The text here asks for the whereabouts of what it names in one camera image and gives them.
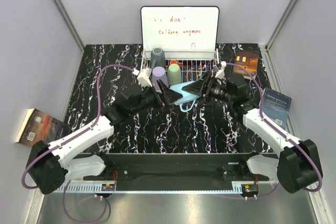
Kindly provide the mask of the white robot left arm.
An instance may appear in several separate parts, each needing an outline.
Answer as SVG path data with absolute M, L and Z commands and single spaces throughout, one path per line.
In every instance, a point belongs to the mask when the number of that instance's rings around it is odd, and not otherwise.
M 183 96 L 157 81 L 160 91 L 146 87 L 136 95 L 120 93 L 116 100 L 93 122 L 49 144 L 39 141 L 31 149 L 26 168 L 44 195 L 58 189 L 64 182 L 85 177 L 109 180 L 114 162 L 106 154 L 96 153 L 85 158 L 77 155 L 98 141 L 112 136 L 130 117 L 149 109 L 174 105 Z

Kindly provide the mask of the orange mug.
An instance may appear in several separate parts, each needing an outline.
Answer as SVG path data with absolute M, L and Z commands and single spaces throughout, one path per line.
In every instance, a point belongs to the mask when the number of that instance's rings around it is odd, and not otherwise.
M 170 62 L 169 62 L 169 66 L 170 66 L 170 65 L 173 65 L 173 64 L 176 64 L 176 65 L 178 65 L 179 67 L 181 67 L 181 66 L 183 65 L 181 62 L 179 62 L 179 61 L 177 61 L 177 60 L 170 60 Z

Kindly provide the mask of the white wire dish rack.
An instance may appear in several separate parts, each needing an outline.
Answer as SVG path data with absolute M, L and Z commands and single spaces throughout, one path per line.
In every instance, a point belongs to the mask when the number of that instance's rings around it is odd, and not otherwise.
M 142 51 L 141 68 L 151 68 L 151 50 Z M 167 72 L 170 60 L 177 60 L 181 68 L 182 82 L 198 80 L 207 71 L 213 71 L 213 66 L 220 63 L 218 49 L 215 50 L 167 50 L 165 52 Z

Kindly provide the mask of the green cup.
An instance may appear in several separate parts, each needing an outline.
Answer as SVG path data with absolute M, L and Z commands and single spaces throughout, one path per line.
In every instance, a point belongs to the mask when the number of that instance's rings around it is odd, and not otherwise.
M 178 64 L 174 63 L 169 65 L 167 70 L 167 79 L 169 85 L 171 86 L 182 83 L 181 68 Z

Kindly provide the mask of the light blue mug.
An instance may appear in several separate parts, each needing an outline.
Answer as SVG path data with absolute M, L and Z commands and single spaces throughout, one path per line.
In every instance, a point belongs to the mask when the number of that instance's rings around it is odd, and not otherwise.
M 175 91 L 176 93 L 179 93 L 180 95 L 182 95 L 182 97 L 180 99 L 178 99 L 177 101 L 175 101 L 174 103 L 171 103 L 170 105 L 178 105 L 180 107 L 181 112 L 188 112 L 192 109 L 192 107 L 194 106 L 196 100 L 200 97 L 197 96 L 195 94 L 183 91 L 182 88 L 194 83 L 195 81 L 189 81 L 189 82 L 183 82 L 180 84 L 176 84 L 176 85 L 172 85 L 169 87 L 170 90 Z M 192 104 L 189 106 L 188 109 L 184 109 L 183 108 L 183 104 L 188 103 L 188 102 L 192 102 Z

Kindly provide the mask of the purple cup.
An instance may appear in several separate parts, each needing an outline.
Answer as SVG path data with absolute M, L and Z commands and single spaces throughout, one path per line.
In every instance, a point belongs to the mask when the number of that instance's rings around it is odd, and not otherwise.
M 156 92 L 161 93 L 160 87 L 157 83 L 157 80 L 161 80 L 167 87 L 169 86 L 166 76 L 166 71 L 163 67 L 155 67 L 152 70 L 152 84 Z

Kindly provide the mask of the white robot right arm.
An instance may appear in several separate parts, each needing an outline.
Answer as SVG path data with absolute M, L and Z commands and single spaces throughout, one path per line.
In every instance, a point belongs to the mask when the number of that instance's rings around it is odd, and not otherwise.
M 197 81 L 184 86 L 183 90 L 225 102 L 231 116 L 257 134 L 278 156 L 269 158 L 251 154 L 238 167 L 242 179 L 250 180 L 256 175 L 263 175 L 279 181 L 291 194 L 301 189 L 309 192 L 321 189 L 323 172 L 316 144 L 312 140 L 302 141 L 270 120 L 261 105 L 250 99 L 243 76 L 231 74 L 222 84 L 207 72 Z

